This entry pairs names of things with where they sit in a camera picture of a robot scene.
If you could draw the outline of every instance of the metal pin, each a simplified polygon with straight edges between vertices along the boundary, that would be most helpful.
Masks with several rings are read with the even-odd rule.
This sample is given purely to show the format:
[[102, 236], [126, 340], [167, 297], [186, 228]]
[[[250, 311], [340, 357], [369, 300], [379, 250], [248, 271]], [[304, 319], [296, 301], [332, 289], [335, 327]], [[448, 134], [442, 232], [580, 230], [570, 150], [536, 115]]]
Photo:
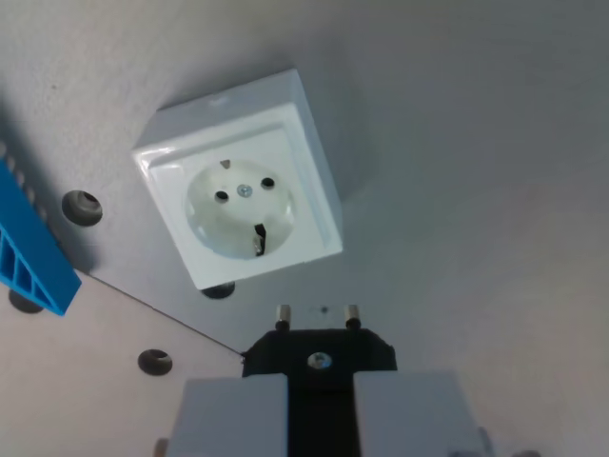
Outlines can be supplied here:
[[15, 159], [11, 155], [7, 155], [5, 162], [7, 163], [7, 169], [9, 169], [10, 174], [12, 174], [15, 171]]
[[263, 237], [260, 235], [254, 235], [254, 250], [256, 251], [256, 257], [259, 257], [265, 253], [263, 249]]
[[23, 185], [26, 184], [26, 176], [23, 174], [23, 172], [17, 170], [15, 172], [15, 181], [17, 182], [17, 186], [22, 189]]
[[289, 330], [291, 320], [292, 308], [289, 305], [279, 305], [277, 307], [277, 322], [275, 322], [275, 329]]
[[344, 307], [344, 326], [350, 330], [362, 328], [360, 320], [360, 310], [357, 305], [347, 305]]

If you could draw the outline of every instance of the white electrical socket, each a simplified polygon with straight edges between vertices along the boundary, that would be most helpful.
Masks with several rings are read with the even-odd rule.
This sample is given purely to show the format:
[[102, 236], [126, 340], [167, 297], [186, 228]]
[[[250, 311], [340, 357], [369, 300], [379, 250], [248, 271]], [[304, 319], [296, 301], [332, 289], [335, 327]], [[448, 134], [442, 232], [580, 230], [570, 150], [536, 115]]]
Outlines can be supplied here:
[[133, 157], [199, 289], [343, 250], [296, 70], [158, 111]]

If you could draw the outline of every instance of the metal screw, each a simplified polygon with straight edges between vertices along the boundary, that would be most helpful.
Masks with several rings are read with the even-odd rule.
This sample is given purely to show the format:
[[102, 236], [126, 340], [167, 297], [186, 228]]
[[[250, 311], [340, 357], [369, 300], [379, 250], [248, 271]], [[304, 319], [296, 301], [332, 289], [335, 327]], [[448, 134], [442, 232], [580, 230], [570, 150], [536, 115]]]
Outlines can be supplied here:
[[251, 186], [248, 186], [247, 184], [240, 184], [239, 186], [237, 186], [237, 193], [242, 197], [251, 197], [252, 192], [253, 190]]
[[332, 366], [332, 357], [325, 352], [314, 352], [308, 356], [306, 362], [314, 369], [328, 369]]

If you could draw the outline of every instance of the socket hole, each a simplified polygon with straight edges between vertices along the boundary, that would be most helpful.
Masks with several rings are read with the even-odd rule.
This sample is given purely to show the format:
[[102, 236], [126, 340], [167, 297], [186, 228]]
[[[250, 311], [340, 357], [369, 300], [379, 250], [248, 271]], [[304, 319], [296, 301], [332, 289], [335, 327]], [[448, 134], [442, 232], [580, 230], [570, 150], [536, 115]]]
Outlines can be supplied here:
[[260, 185], [263, 187], [263, 189], [271, 190], [275, 187], [275, 180], [272, 178], [265, 178], [262, 180]]
[[212, 300], [222, 300], [223, 298], [229, 297], [235, 291], [235, 283], [224, 283], [220, 286], [214, 286], [213, 288], [204, 288], [201, 293], [207, 298]]
[[216, 202], [218, 203], [226, 203], [228, 201], [228, 194], [223, 190], [218, 190], [216, 192]]
[[104, 214], [99, 200], [83, 190], [71, 190], [64, 195], [61, 210], [66, 219], [80, 227], [94, 226]]
[[39, 307], [34, 302], [28, 300], [26, 297], [18, 294], [14, 290], [9, 290], [9, 301], [15, 309], [25, 312], [26, 314], [36, 314], [43, 310], [42, 307]]
[[160, 349], [147, 349], [137, 358], [137, 366], [150, 376], [163, 376], [173, 368], [169, 354]]

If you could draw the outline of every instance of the blue bracket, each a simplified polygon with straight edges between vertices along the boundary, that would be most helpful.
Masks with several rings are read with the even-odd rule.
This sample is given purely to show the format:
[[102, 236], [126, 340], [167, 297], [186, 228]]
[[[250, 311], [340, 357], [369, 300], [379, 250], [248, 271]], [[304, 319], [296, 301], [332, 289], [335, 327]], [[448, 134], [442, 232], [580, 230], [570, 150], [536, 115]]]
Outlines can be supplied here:
[[0, 281], [63, 316], [81, 281], [0, 160]]

